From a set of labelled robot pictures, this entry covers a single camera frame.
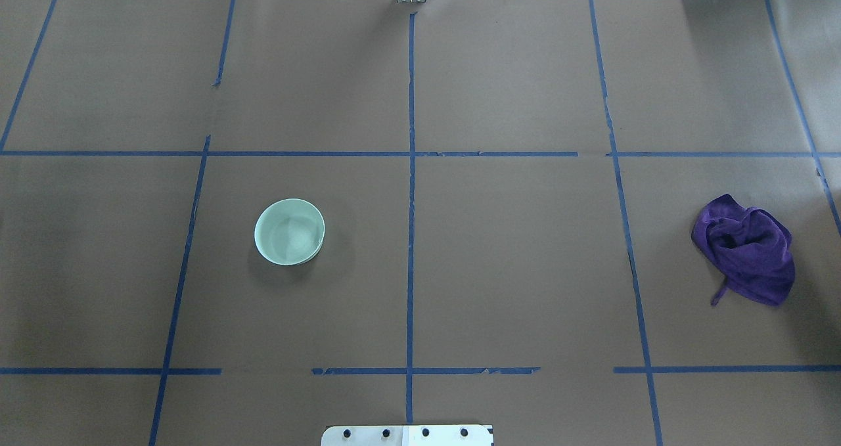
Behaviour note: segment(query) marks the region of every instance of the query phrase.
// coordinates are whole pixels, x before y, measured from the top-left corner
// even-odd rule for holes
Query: metal plate
[[[352,444],[493,446],[493,427],[483,425],[330,427],[321,436],[321,446],[350,446]]]

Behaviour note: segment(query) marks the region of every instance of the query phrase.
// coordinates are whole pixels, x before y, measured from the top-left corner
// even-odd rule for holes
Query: microfiber towel
[[[786,300],[795,275],[791,233],[765,210],[721,195],[698,215],[692,240],[726,277],[713,306],[728,290],[771,306]]]

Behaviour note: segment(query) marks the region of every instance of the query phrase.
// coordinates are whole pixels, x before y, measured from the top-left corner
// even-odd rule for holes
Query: light green bowl
[[[309,261],[324,242],[324,217],[309,201],[280,200],[262,212],[254,243],[265,260],[277,265]]]

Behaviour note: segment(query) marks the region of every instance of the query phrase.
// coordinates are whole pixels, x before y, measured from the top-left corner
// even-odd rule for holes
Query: bowl rim
[[[265,214],[267,212],[269,212],[269,210],[271,208],[273,208],[274,206],[278,206],[279,204],[284,204],[284,203],[288,203],[288,202],[291,202],[291,201],[306,203],[309,207],[311,207],[313,210],[315,210],[315,213],[316,213],[316,215],[318,215],[318,218],[319,218],[319,224],[321,224],[321,238],[319,238],[318,244],[316,244],[315,249],[313,249],[312,253],[308,254],[306,257],[304,257],[303,260],[288,261],[288,263],[281,263],[281,261],[276,261],[276,260],[271,259],[270,257],[268,257],[265,254],[265,252],[263,252],[263,250],[260,246],[260,243],[258,242],[258,229],[261,227],[260,223],[261,223],[261,221],[263,221],[263,218],[264,218]],[[273,264],[276,264],[276,265],[283,265],[283,266],[298,265],[298,264],[305,263],[306,261],[311,260],[313,257],[315,257],[316,254],[318,254],[319,251],[321,251],[321,245],[324,243],[324,233],[325,233],[324,215],[321,215],[321,210],[319,210],[318,207],[315,206],[315,204],[312,204],[307,200],[302,200],[302,198],[283,198],[283,200],[275,201],[274,203],[265,207],[265,209],[262,210],[262,212],[260,213],[260,216],[258,217],[258,220],[254,224],[254,245],[258,249],[258,252],[260,252],[260,255],[265,260],[270,261],[270,263],[273,263]]]

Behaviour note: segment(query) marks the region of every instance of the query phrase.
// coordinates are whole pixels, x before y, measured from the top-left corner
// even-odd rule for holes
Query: blue tape line
[[[14,122],[15,114],[18,113],[20,99],[24,96],[24,90],[26,89],[27,81],[30,80],[30,73],[32,73],[32,66],[35,65],[35,58],[38,56],[38,51],[41,49],[41,43],[44,42],[44,36],[47,33],[47,26],[50,25],[50,19],[52,18],[52,13],[55,10],[56,1],[58,0],[52,0],[50,2],[50,9],[47,9],[47,15],[44,18],[44,24],[41,25],[41,32],[39,33],[38,40],[36,40],[35,47],[32,50],[32,56],[30,56],[30,63],[26,66],[24,78],[20,81],[18,95],[14,97],[12,110],[9,112],[9,118],[6,120],[6,127],[3,129],[3,137],[0,137],[0,152],[3,151],[3,147],[6,147],[6,140],[9,139],[9,132],[12,131],[12,123]]]
[[[643,345],[643,360],[647,368],[651,367],[651,355],[648,352],[648,334],[645,329],[645,315],[643,314],[643,299],[639,293],[639,278],[637,278],[637,262],[634,260],[633,242],[631,241],[631,225],[628,223],[627,206],[625,205],[625,189],[622,186],[622,171],[619,168],[618,148],[616,148],[616,135],[613,132],[613,119],[610,117],[610,108],[607,105],[607,80],[604,76],[604,62],[601,56],[601,41],[599,39],[599,27],[595,18],[595,4],[589,1],[589,19],[593,25],[593,40],[595,42],[595,58],[599,65],[599,78],[601,81],[601,98],[604,101],[604,118],[607,120],[607,128],[610,131],[610,152],[613,159],[613,172],[616,175],[616,192],[619,195],[619,209],[622,213],[622,228],[625,231],[625,245],[628,252],[628,263],[631,264],[631,280],[633,281],[634,297],[637,303],[637,325],[639,325],[640,342]],[[657,446],[663,446],[663,434],[660,431],[660,410],[657,406],[657,394],[654,390],[654,375],[646,374],[648,380],[648,400],[651,403],[651,417],[654,423],[654,438]]]
[[[531,375],[539,371],[539,367],[417,367],[418,375]]]
[[[620,158],[810,158],[808,152],[617,152]]]
[[[169,375],[222,375],[221,368],[171,368]]]
[[[768,11],[768,21],[771,25],[771,33],[774,35],[774,44],[777,47],[777,53],[780,54],[780,60],[783,64],[783,71],[786,72],[786,80],[789,84],[789,89],[791,90],[791,97],[794,99],[795,105],[797,107],[797,116],[800,117],[800,122],[803,125],[803,132],[806,134],[806,140],[809,143],[809,150],[811,150],[812,158],[815,160],[815,167],[817,168],[817,172],[820,174],[821,178],[821,186],[823,186],[823,194],[827,197],[827,202],[829,203],[829,210],[832,212],[832,218],[835,219],[835,227],[838,229],[838,236],[841,236],[841,216],[838,215],[838,208],[835,206],[835,199],[832,197],[832,191],[829,189],[829,183],[827,182],[827,174],[823,171],[823,164],[821,164],[821,158],[818,156],[817,147],[815,146],[815,140],[811,136],[811,129],[809,128],[809,122],[806,119],[806,113],[803,112],[803,104],[801,103],[800,96],[797,93],[797,88],[794,85],[794,78],[791,77],[791,71],[788,66],[788,60],[786,59],[786,53],[783,51],[783,45],[780,42],[780,34],[777,32],[777,22],[774,19],[774,11],[771,8],[771,0],[765,0],[765,9]]]
[[[160,375],[159,368],[2,367],[2,375]]]
[[[415,335],[415,15],[409,15],[409,252],[406,276],[406,424],[411,425]]]
[[[160,375],[160,368],[0,367],[0,375]],[[222,375],[221,368],[171,368],[170,375]]]
[[[577,158],[577,152],[418,152],[421,158]]]
[[[184,255],[181,258],[181,272],[178,275],[178,287],[175,291],[175,303],[172,305],[172,318],[169,323],[169,335],[166,336],[166,350],[163,355],[163,368],[160,371],[160,383],[158,385],[158,396],[155,403],[155,415],[152,417],[152,428],[149,434],[149,446],[155,446],[157,440],[157,429],[160,423],[160,409],[163,407],[163,397],[166,392],[166,377],[169,375],[169,365],[172,358],[172,344],[175,342],[175,329],[178,325],[178,313],[181,310],[181,296],[184,293],[184,282],[187,279],[187,264],[190,260],[190,249],[193,246],[193,231],[196,227],[196,213],[198,212],[198,200],[202,194],[204,183],[204,168],[208,161],[208,149],[210,149],[210,136],[204,139],[204,150],[202,150],[202,161],[198,166],[198,177],[196,179],[196,190],[193,194],[193,207],[190,210],[190,224],[187,227],[187,240],[184,242]]]
[[[192,156],[197,150],[4,150],[4,156]]]
[[[313,375],[405,375],[402,367],[329,367],[314,368]]]
[[[237,0],[231,0],[231,5],[228,6],[228,22],[225,24],[225,39],[222,40],[222,53],[219,54],[219,73],[216,74],[216,81],[213,82],[214,87],[218,87],[222,83],[222,71],[225,71],[225,56],[228,54],[228,39],[231,38],[231,22],[234,20],[234,6]]]
[[[412,375],[531,375],[539,367],[415,367]],[[408,370],[402,367],[329,367],[313,368],[313,375],[404,375]]]
[[[740,372],[841,372],[841,365],[670,365],[615,367],[614,374],[708,374]]]
[[[332,150],[214,150],[209,156],[288,156],[288,158],[408,158],[409,152],[333,152]]]

